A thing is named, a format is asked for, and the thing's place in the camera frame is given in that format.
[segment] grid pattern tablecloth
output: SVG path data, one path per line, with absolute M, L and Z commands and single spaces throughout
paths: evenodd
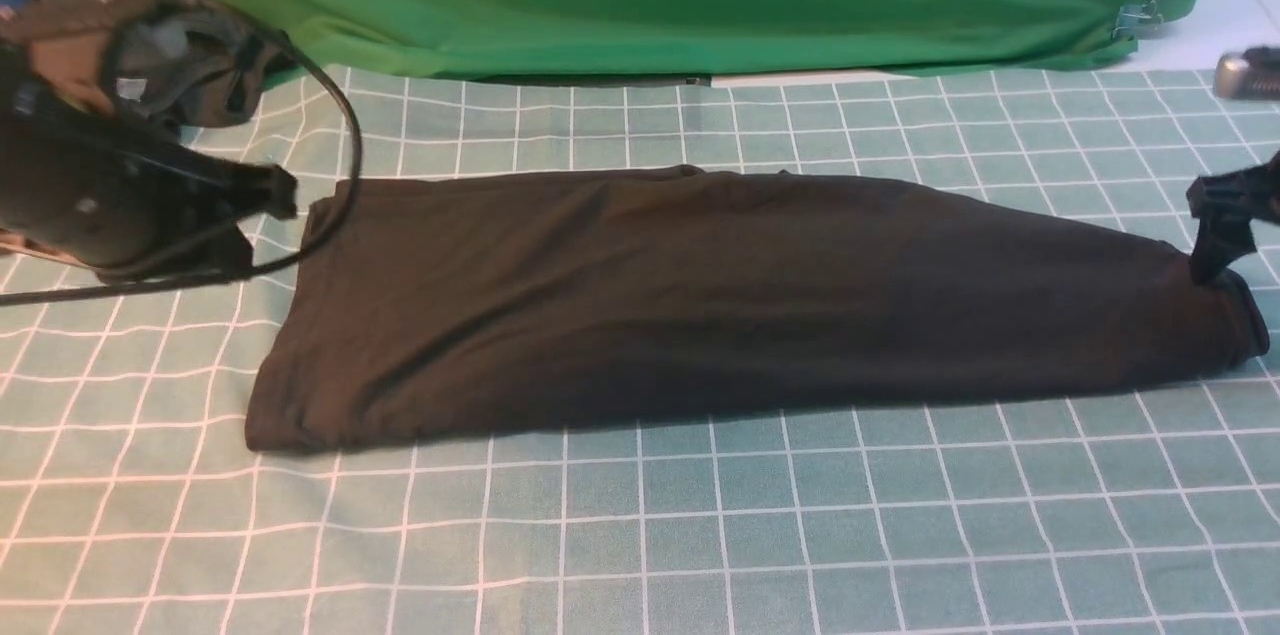
M 338 70 L 370 175 L 890 175 L 1189 247 L 1193 175 L 1280 149 L 1206 73 L 536 90 Z M 193 147 L 343 174 L 315 83 Z M 247 225 L 262 257 L 300 221 Z M 1239 262 L 1280 321 L 1280 229 Z M 0 262 L 6 291 L 84 280 Z M 0 312 L 0 632 L 1280 632 L 1274 358 L 1208 383 L 360 456 L 255 457 L 292 274 Z

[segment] folded black cloth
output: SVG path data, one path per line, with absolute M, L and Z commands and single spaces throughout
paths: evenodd
M 346 195 L 312 206 L 307 230 Z M 252 451 L 1124 392 L 1265 353 L 1243 279 L 905 181 L 365 181 L 302 262 Z

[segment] black garment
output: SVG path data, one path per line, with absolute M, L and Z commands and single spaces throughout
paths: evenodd
M 367 181 L 301 265 L 246 438 L 314 451 L 1087 396 L 1207 376 L 1268 344 L 1233 271 L 1198 288 L 1156 239 L 905 181 L 695 166 Z

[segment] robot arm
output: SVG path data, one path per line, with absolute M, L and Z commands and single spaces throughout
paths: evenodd
M 1213 83 L 1221 99 L 1280 102 L 1280 47 L 1252 47 L 1221 58 Z M 1231 262 L 1257 252 L 1253 220 L 1280 225 L 1280 152 L 1265 165 L 1202 175 L 1187 191 L 1199 220 L 1192 251 L 1192 280 L 1204 284 Z
M 233 283 L 323 247 L 352 197 L 298 252 L 255 265 L 239 221 L 297 216 L 297 181 L 177 138 L 180 125 L 248 120 L 265 76 L 288 65 L 320 79 L 347 117 L 358 187 L 361 133 L 347 97 L 284 35 L 247 15 L 210 0 L 0 9 L 0 248 L 91 270 L 102 283 L 3 294 L 0 306 Z

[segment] black fabric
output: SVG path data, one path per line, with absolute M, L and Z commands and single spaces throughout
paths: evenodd
M 246 442 L 1088 396 L 1267 348 L 1233 271 L 1196 287 L 1156 239 L 905 181 L 695 166 L 366 181 L 300 268 Z

